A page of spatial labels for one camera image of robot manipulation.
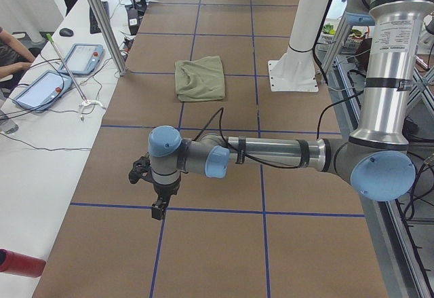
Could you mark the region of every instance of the metal pole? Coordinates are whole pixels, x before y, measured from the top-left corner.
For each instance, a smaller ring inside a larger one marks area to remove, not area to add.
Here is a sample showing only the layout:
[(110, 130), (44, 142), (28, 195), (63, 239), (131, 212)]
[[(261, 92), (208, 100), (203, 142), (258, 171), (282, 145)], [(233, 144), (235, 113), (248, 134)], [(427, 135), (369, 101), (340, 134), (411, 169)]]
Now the metal pole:
[(102, 36), (106, 41), (107, 48), (111, 54), (113, 61), (116, 64), (117, 70), (120, 76), (125, 75), (126, 66), (125, 61), (119, 51), (119, 47), (116, 42), (115, 35), (110, 27), (109, 17), (102, 6), (101, 0), (87, 0), (89, 2), (90, 8), (95, 14), (96, 20), (98, 21), (98, 26), (101, 29)]
[(64, 68), (66, 69), (66, 71), (69, 74), (69, 77), (73, 80), (75, 87), (77, 88), (77, 91), (80, 93), (80, 97), (84, 100), (87, 101), (86, 95), (84, 94), (83, 90), (80, 88), (80, 84), (79, 82), (77, 82), (77, 80), (75, 79), (73, 72), (71, 72), (71, 70), (68, 67), (68, 64), (66, 63), (65, 59), (62, 56), (62, 53), (60, 52), (58, 46), (54, 43), (52, 36), (48, 33), (47, 34), (47, 39), (50, 41), (50, 43), (53, 45), (54, 50), (57, 53), (57, 56), (59, 56), (60, 60), (62, 61), (62, 64), (64, 66)]

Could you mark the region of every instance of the white support pillar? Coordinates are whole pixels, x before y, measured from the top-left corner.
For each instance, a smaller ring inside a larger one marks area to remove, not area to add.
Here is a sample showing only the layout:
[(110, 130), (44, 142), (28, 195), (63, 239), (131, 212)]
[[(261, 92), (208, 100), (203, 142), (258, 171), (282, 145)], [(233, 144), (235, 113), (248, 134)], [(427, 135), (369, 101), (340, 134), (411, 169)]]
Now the white support pillar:
[(269, 61), (271, 91), (317, 92), (311, 49), (328, 0), (300, 0), (288, 50)]
[(21, 31), (25, 31), (33, 43), (38, 44), (45, 42), (45, 39), (42, 38), (41, 34), (35, 27), (34, 22), (29, 18), (18, 0), (2, 0), (2, 2), (6, 4), (10, 12), (12, 12), (16, 19), (20, 21), (22, 27)]

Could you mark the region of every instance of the basket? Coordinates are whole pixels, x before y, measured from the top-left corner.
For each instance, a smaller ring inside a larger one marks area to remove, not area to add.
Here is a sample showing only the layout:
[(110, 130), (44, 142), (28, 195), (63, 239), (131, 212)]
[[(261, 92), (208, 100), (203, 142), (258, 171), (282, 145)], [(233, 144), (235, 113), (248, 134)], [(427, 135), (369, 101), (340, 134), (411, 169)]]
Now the basket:
[[(333, 35), (326, 35), (322, 33), (318, 41), (319, 42), (317, 46), (318, 50), (321, 50), (322, 52), (328, 51), (328, 48), (333, 43), (333, 38), (334, 38)], [(359, 49), (361, 42), (362, 42), (361, 39), (347, 38), (340, 52), (342, 54), (355, 54), (357, 49)]]

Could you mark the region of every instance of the green cloth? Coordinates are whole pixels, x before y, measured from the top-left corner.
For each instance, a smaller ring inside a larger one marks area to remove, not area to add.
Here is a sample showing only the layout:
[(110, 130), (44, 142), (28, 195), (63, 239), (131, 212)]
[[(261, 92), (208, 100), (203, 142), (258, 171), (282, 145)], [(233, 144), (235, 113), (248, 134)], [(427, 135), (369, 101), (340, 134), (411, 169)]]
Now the green cloth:
[(211, 101), (224, 98), (224, 74), (219, 56), (175, 62), (175, 85), (182, 102)]

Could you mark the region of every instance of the white table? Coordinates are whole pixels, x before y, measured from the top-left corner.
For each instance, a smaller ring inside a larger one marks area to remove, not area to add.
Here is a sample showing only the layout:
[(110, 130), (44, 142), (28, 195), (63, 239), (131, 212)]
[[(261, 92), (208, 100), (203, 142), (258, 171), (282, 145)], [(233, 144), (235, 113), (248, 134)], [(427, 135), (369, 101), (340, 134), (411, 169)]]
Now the white table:
[[(111, 26), (118, 44), (129, 34), (127, 14), (118, 0), (108, 1)], [(68, 27), (74, 30), (71, 38), (60, 37), (58, 31)], [(104, 46), (102, 63), (110, 58), (101, 33), (89, 33), (89, 5), (79, 0), (53, 34), (54, 41), (65, 55), (74, 43), (100, 43)], [(46, 59), (56, 58), (51, 44), (43, 51)], [(35, 63), (43, 61), (38, 57)], [(48, 64), (29, 70), (21, 83), (30, 83), (44, 71), (51, 69)], [(96, 79), (102, 84), (99, 100), (106, 107), (115, 89), (118, 72), (113, 61), (109, 61)], [(82, 87), (88, 98), (94, 99), (100, 86), (93, 80)], [(14, 98), (25, 87), (14, 90)], [(82, 99), (76, 89), (67, 92), (51, 109), (57, 111), (78, 110)], [(8, 100), (2, 107), (10, 113), (21, 110)], [(19, 130), (12, 137), (36, 147), (47, 148), (91, 148), (98, 133), (105, 110), (96, 106), (92, 114), (80, 121), (77, 113), (28, 113), (15, 118)], [(85, 166), (89, 151), (41, 151), (12, 141), (0, 135), (0, 248), (25, 255), (47, 259), (56, 239), (58, 230)], [(26, 278), (0, 273), (0, 297), (28, 298), (39, 278)]]

